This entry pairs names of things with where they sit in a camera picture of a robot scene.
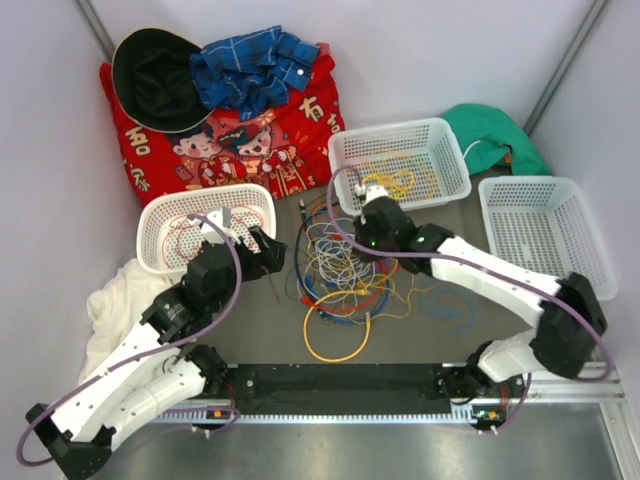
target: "blue checkered cloth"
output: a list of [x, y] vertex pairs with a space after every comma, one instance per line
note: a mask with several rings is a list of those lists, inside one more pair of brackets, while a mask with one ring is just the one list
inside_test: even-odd
[[288, 103], [289, 87], [304, 91], [319, 50], [275, 26], [210, 43], [191, 55], [191, 75], [205, 107], [246, 121]]

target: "white laundry basket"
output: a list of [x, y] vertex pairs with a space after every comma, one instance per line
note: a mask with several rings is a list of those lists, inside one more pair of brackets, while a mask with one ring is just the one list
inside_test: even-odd
[[161, 275], [183, 274], [200, 247], [200, 228], [189, 225], [190, 213], [207, 214], [214, 207], [231, 209], [231, 227], [252, 250], [258, 247], [248, 228], [259, 225], [276, 236], [276, 214], [271, 194], [259, 185], [223, 185], [158, 197], [142, 212], [136, 254], [142, 267]]
[[534, 272], [591, 282], [599, 300], [618, 293], [580, 187], [558, 177], [487, 178], [478, 186], [491, 253]]
[[[400, 186], [411, 185], [406, 195], [398, 198], [403, 210], [443, 205], [471, 193], [469, 171], [458, 141], [441, 118], [336, 133], [329, 139], [329, 162], [332, 171], [358, 164], [362, 178], [410, 171], [411, 183], [410, 175], [397, 177]], [[359, 214], [362, 208], [355, 194], [357, 178], [352, 170], [347, 170], [336, 179], [340, 207], [349, 215]]]

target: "red cloth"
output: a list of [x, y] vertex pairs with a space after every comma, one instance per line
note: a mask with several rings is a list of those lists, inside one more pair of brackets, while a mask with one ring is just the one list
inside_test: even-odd
[[292, 89], [287, 105], [247, 122], [233, 110], [216, 109], [184, 134], [164, 134], [137, 125], [117, 101], [111, 65], [100, 67], [111, 104], [129, 182], [145, 206], [166, 193], [252, 182], [274, 198], [326, 185], [331, 177], [329, 137], [344, 122], [331, 77], [335, 63], [321, 44], [311, 81], [304, 92]]

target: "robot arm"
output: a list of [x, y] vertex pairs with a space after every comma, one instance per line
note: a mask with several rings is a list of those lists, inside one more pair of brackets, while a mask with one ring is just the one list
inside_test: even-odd
[[[253, 253], [242, 241], [236, 243], [242, 280], [281, 271], [286, 245], [258, 227], [251, 227], [249, 232], [259, 252]], [[100, 380], [67, 399], [35, 426], [36, 434], [69, 480], [92, 476], [126, 438], [171, 406], [205, 390], [218, 392], [227, 366], [212, 347], [195, 347], [168, 373], [140, 388], [136, 387], [143, 375], [177, 356], [180, 349], [168, 348], [113, 367], [201, 331], [229, 301], [235, 282], [229, 249], [205, 241], [181, 281], [154, 299], [140, 322], [93, 372], [91, 378], [98, 376]], [[34, 422], [46, 410], [45, 405], [34, 406], [27, 420]]]
[[[582, 275], [571, 273], [561, 279], [522, 269], [473, 247], [444, 228], [432, 224], [416, 227], [383, 187], [367, 187], [361, 193], [365, 205], [354, 222], [358, 243], [382, 251], [461, 257], [562, 299], [585, 317], [599, 335], [606, 330], [593, 288]], [[356, 254], [363, 260], [375, 258], [359, 251]], [[482, 345], [469, 359], [464, 382], [480, 388], [539, 370], [576, 378], [595, 347], [594, 339], [568, 313], [542, 301], [535, 293], [459, 262], [438, 258], [399, 261], [411, 273], [460, 285], [503, 305], [531, 326], [509, 339]]]

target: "white towel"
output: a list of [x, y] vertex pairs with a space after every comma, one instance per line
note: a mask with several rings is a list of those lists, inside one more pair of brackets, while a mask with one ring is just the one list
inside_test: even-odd
[[[140, 321], [153, 299], [172, 285], [168, 277], [144, 270], [136, 258], [118, 270], [102, 290], [87, 300], [87, 312], [93, 320], [94, 334], [87, 343], [87, 362], [80, 374], [85, 380]], [[150, 374], [141, 384], [154, 377]]]

